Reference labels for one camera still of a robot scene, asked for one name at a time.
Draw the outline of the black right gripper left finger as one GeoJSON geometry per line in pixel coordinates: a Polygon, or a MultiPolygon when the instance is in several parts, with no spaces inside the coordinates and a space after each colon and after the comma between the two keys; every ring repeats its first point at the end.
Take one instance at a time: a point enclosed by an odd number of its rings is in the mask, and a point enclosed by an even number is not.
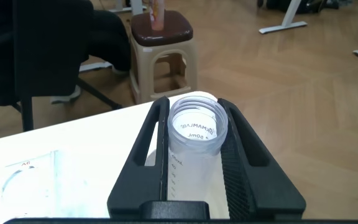
{"type": "Polygon", "coordinates": [[[142,204],[167,199],[169,110],[170,101],[165,96],[152,103],[109,194],[107,207],[111,218],[139,218],[142,204]],[[155,165],[146,166],[155,125],[158,126],[155,165]]]}

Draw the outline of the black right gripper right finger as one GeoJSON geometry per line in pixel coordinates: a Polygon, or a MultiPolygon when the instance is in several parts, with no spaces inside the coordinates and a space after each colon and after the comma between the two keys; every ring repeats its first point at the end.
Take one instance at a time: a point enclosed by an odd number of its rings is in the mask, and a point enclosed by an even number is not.
{"type": "Polygon", "coordinates": [[[238,107],[220,98],[228,117],[221,162],[231,220],[300,220],[306,202],[238,107]]]}

